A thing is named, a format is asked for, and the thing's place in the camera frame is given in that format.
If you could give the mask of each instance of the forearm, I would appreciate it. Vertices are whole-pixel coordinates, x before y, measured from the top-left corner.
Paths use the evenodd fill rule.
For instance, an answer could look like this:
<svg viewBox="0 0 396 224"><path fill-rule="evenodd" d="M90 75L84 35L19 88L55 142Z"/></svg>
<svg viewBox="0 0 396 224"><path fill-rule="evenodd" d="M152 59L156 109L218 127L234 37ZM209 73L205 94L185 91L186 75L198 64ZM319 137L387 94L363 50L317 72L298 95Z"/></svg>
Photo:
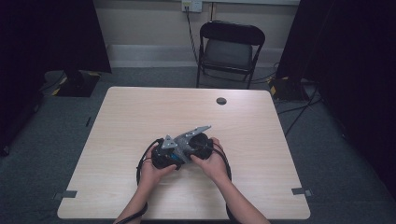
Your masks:
<svg viewBox="0 0 396 224"><path fill-rule="evenodd" d="M135 213L140 212L143 209L143 207L145 206L146 202L148 201L149 195L151 194L152 191L153 191L153 188L144 188L144 187L139 186L136 190L136 193L132 197L131 201L128 202L128 204L126 205L124 210L121 212L119 217L114 221L114 223L118 223L121 220L123 220ZM131 220L130 222L128 222L128 224L138 224L138 223L140 223L141 219L142 219L142 217L137 217L137 218Z"/></svg>
<svg viewBox="0 0 396 224"><path fill-rule="evenodd" d="M241 223L270 223L227 177L214 179L233 216Z"/></svg>

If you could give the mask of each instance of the person's right hand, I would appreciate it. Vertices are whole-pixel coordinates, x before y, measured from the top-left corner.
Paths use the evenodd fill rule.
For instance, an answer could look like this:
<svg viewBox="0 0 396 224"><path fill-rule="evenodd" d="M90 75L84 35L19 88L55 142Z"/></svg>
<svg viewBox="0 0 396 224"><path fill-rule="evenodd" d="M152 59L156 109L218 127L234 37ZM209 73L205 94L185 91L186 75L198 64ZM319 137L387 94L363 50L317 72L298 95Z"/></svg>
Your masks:
<svg viewBox="0 0 396 224"><path fill-rule="evenodd" d="M222 150L222 146L219 142L219 139L215 137L212 137L211 139L213 140L213 148L217 149L220 153L222 153L225 156ZM224 160L215 151L212 151L212 154L207 160L201 160L200 158L194 155L191 155L191 160L195 162L199 167L201 167L204 173L212 180L223 177L228 178Z"/></svg>

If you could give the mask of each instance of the wooden table top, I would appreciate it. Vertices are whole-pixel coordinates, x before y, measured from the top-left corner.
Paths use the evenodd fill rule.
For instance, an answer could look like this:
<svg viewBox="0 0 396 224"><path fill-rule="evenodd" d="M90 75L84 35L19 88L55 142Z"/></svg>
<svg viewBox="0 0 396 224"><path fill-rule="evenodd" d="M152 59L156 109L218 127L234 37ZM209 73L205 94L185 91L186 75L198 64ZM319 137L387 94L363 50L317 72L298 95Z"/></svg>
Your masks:
<svg viewBox="0 0 396 224"><path fill-rule="evenodd" d="M227 100L225 105L217 99ZM116 218L136 190L136 166L167 134L198 126L224 147L233 183L269 219L310 211L268 91L113 87L99 110L63 198L60 218ZM228 219L216 185L193 164L163 178L143 219Z"/></svg>

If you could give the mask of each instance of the wall outlet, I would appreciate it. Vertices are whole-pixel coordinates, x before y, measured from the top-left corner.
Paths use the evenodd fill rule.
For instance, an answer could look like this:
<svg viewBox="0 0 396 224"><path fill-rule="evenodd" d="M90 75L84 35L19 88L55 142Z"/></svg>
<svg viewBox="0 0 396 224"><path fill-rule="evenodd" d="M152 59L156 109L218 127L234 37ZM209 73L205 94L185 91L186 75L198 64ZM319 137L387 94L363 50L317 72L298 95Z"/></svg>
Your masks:
<svg viewBox="0 0 396 224"><path fill-rule="evenodd" d="M181 0L181 11L202 12L202 0Z"/></svg>

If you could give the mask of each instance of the chair seat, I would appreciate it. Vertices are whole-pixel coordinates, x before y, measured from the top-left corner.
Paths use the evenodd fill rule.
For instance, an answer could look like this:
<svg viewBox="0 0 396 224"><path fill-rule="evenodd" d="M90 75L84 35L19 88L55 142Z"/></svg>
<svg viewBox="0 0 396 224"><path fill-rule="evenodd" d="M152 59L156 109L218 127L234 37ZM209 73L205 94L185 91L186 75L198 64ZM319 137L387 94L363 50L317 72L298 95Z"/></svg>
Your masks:
<svg viewBox="0 0 396 224"><path fill-rule="evenodd" d="M203 58L203 66L206 65L248 71L252 68L252 47L251 45L209 39Z"/></svg>

